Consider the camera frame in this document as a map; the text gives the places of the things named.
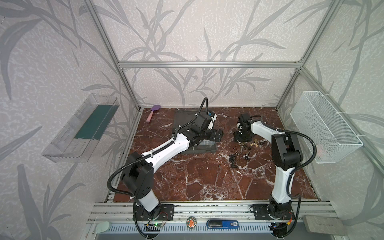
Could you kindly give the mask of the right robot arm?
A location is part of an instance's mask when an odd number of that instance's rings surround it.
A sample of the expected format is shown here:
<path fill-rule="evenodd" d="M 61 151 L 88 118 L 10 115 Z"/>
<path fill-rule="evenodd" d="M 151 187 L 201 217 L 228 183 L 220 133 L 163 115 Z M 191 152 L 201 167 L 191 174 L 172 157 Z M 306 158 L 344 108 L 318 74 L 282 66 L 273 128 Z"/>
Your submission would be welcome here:
<path fill-rule="evenodd" d="M 236 142 L 248 143 L 255 136 L 259 136 L 271 143 L 276 175 L 269 203 L 270 212 L 278 213 L 288 210 L 292 199 L 300 198 L 299 195 L 293 196 L 291 192 L 295 173 L 316 158 L 316 143 L 305 134 L 270 126 L 262 116 L 241 114 L 238 117 L 237 128 L 238 130 L 234 133 Z M 305 163 L 302 162 L 304 155 L 298 137 L 306 139 L 313 148 L 312 155 Z"/>

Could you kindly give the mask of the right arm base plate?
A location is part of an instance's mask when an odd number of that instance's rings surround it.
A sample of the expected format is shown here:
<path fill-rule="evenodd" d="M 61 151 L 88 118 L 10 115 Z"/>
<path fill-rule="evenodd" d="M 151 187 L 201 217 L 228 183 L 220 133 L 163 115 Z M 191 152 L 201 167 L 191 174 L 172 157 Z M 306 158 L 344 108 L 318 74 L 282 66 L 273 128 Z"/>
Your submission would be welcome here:
<path fill-rule="evenodd" d="M 253 204 L 249 210 L 254 214 L 255 220 L 285 220 L 296 219 L 295 213 L 290 203 L 286 204 Z"/>

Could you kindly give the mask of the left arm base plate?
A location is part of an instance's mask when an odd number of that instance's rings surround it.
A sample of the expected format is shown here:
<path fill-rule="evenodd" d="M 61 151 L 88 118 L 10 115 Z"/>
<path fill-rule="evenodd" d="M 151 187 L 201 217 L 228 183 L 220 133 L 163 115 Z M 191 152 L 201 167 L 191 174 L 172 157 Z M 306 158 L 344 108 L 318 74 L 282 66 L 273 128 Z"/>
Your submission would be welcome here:
<path fill-rule="evenodd" d="M 133 220 L 137 221 L 172 221 L 175 213 L 175 205 L 159 204 L 152 211 L 147 211 L 143 206 L 134 205 Z"/>

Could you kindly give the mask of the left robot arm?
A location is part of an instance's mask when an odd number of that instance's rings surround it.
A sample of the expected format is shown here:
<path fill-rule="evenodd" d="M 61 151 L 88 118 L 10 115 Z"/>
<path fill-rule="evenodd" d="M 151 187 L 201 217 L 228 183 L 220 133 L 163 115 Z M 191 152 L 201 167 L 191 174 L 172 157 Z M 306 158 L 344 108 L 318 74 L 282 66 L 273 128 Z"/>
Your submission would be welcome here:
<path fill-rule="evenodd" d="M 179 126 L 167 142 L 143 154 L 130 154 L 126 164 L 107 180 L 108 189 L 130 196 L 147 213 L 155 214 L 161 204 L 153 191 L 154 173 L 176 155 L 203 141 L 219 143 L 224 133 L 214 128 L 216 119 L 217 115 L 211 111 L 195 114 L 190 122 Z"/>

